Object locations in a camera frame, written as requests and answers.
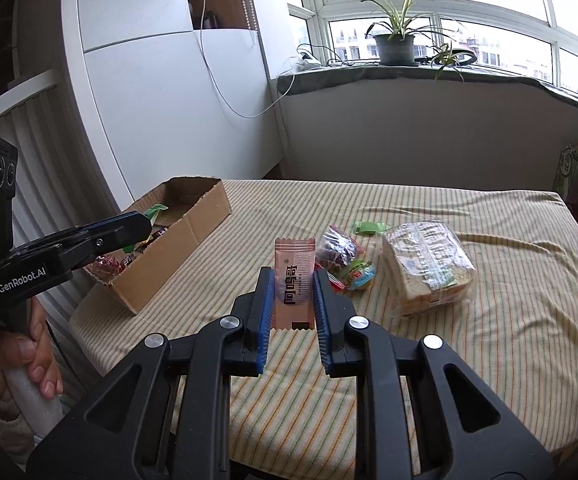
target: human hand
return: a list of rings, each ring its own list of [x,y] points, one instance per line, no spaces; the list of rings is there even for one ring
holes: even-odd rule
[[[64,390],[46,326],[46,312],[37,298],[31,300],[31,339],[22,334],[0,332],[0,398],[11,399],[2,370],[26,366],[29,378],[38,384],[45,399]]]

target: spider plant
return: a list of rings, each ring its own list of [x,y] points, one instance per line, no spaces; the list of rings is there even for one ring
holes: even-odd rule
[[[460,53],[453,51],[453,46],[449,43],[443,43],[441,46],[433,46],[432,49],[435,50],[435,56],[431,58],[431,66],[433,67],[434,64],[440,66],[437,72],[435,73],[435,80],[437,80],[441,75],[442,71],[446,68],[453,68],[462,82],[464,83],[464,78],[460,73]]]
[[[407,14],[413,5],[413,0],[405,0],[404,4],[402,5],[402,10],[397,9],[389,0],[382,0],[382,2],[379,2],[378,0],[361,1],[371,2],[377,5],[389,19],[388,22],[386,20],[381,20],[379,22],[371,23],[367,31],[364,33],[365,36],[369,35],[369,33],[373,30],[373,27],[376,25],[381,25],[389,31],[389,41],[391,41],[393,38],[404,40],[406,36],[415,34],[421,34],[430,40],[433,40],[430,34],[440,34],[449,38],[449,36],[447,36],[441,30],[438,30],[436,27],[432,27],[431,25],[423,25],[422,27],[412,26],[413,21],[417,18],[428,18],[431,16],[427,12],[419,12],[413,16],[408,16]]]

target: bread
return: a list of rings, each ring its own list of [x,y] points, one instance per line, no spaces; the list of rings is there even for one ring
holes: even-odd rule
[[[386,231],[382,254],[403,316],[461,300],[475,274],[458,239],[438,221]]]

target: sleeve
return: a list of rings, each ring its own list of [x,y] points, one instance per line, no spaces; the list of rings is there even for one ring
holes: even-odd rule
[[[15,401],[0,399],[0,446],[18,465],[24,466],[34,445],[34,432]]]

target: window sill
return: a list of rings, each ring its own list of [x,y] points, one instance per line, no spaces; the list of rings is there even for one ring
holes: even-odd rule
[[[362,80],[398,79],[402,77],[408,79],[434,79],[436,72],[437,67],[431,68],[425,65],[418,67],[384,65],[326,67],[297,73],[295,75],[295,81],[287,95],[304,94]],[[560,101],[578,108],[577,94],[557,88],[550,83],[540,81],[533,77],[498,72],[496,70],[486,70],[472,66],[460,69],[460,73],[465,83],[519,83],[533,86],[548,92]],[[284,94],[287,91],[291,85],[292,77],[293,75],[291,74],[278,77],[277,88],[279,94]],[[462,81],[460,75],[453,69],[444,70],[440,79]]]

